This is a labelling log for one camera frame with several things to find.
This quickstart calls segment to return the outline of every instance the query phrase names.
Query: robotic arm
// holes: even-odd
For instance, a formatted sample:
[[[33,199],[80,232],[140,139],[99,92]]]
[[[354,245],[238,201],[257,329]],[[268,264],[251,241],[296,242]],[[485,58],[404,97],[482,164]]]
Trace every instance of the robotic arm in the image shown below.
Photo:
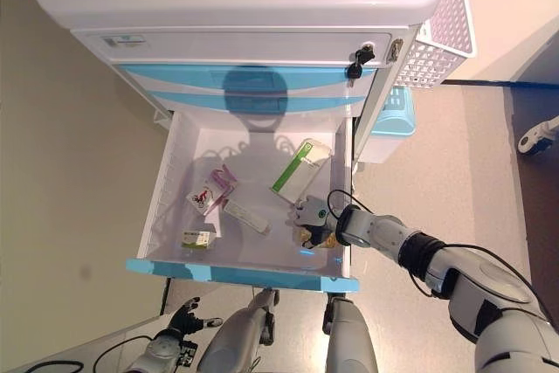
[[[489,259],[410,229],[393,216],[377,216],[353,204],[340,215],[335,235],[342,245],[377,249],[424,281],[433,296],[449,300],[452,325],[476,343],[476,372],[559,371],[559,335],[547,314],[526,284]],[[356,321],[361,316],[358,309],[353,307],[358,315],[348,317],[347,300],[332,297],[330,304],[332,314],[328,309],[325,314],[325,324],[332,321],[327,372],[375,372],[375,365],[365,368],[371,357],[374,361],[372,345],[350,354],[337,351],[338,342],[349,339],[333,334],[338,318],[364,325],[362,317]],[[362,333],[360,341],[367,334]],[[348,370],[344,363],[359,363],[360,370]]]
[[[476,372],[559,373],[559,335],[519,274],[466,249],[472,246],[446,245],[393,216],[377,216],[351,204],[337,218],[326,208],[316,197],[297,206],[295,223],[312,234],[303,245],[319,245],[334,230],[340,244],[375,248],[424,281],[434,297],[449,300],[452,325],[476,343]],[[181,307],[126,373],[168,373],[177,360],[190,366],[197,346],[184,336],[222,323],[197,319],[190,310],[198,301]],[[265,289],[233,314],[205,350],[197,371],[251,371],[258,346],[273,343],[278,301],[277,290]],[[330,335],[327,373],[377,373],[367,324],[345,295],[328,296],[322,330]]]

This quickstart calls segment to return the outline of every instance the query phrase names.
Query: floor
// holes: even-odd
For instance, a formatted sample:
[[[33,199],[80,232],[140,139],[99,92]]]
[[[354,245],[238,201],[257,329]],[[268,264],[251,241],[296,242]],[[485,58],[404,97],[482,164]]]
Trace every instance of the floor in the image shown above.
[[[486,246],[528,274],[509,93],[500,88],[441,86],[414,91],[417,132],[383,164],[355,177],[360,199],[446,242]],[[356,248],[352,273],[380,371],[463,372],[474,346],[448,320],[446,303],[428,300],[406,271],[371,250]],[[226,317],[245,306],[250,287],[174,280],[167,310],[199,295],[200,315]],[[321,332],[326,298],[281,291],[276,343],[262,348],[257,371],[323,371],[328,338]],[[201,348],[211,338],[204,331]]]
[[[559,114],[559,89],[512,89],[516,139],[541,121]],[[534,286],[554,320],[559,320],[559,147],[544,153],[519,155],[518,168]]]
[[[158,314],[164,280],[125,260],[138,250],[167,132],[35,0],[1,8],[5,371]]]

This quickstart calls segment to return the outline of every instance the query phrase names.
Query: white drawer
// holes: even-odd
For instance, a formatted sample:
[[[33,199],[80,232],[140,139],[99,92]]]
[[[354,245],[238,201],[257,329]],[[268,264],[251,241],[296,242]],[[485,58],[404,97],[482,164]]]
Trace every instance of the white drawer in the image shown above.
[[[337,130],[252,132],[241,128],[205,128],[193,113],[175,112],[161,168],[149,206],[136,259],[127,268],[140,273],[328,292],[356,291],[349,277],[349,248],[306,250],[289,223],[290,204],[270,191],[294,151],[306,138],[333,150],[330,162],[313,180],[307,194],[325,197],[334,188],[351,188],[352,125],[341,118]],[[270,221],[272,230],[260,235],[214,209],[205,219],[186,201],[193,183],[225,163],[239,180],[231,198]],[[343,205],[343,197],[338,205]],[[209,250],[181,247],[188,229],[215,228]]]

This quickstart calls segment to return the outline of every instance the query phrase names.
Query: gray floor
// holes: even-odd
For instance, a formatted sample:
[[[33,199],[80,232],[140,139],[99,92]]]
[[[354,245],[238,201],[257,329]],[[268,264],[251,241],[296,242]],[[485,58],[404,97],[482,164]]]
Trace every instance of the gray floor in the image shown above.
[[[528,274],[507,93],[444,86],[414,94],[417,132],[386,163],[356,175],[359,198],[446,242],[487,246]],[[380,371],[473,368],[473,345],[454,331],[446,303],[421,295],[404,270],[379,253],[355,249],[352,274],[361,290],[351,299],[369,324]],[[226,317],[246,305],[252,290],[176,280],[168,310],[193,295],[202,296],[200,315]],[[257,371],[323,371],[324,305],[322,294],[282,291],[276,343],[260,351]],[[202,348],[211,332],[196,338]]]

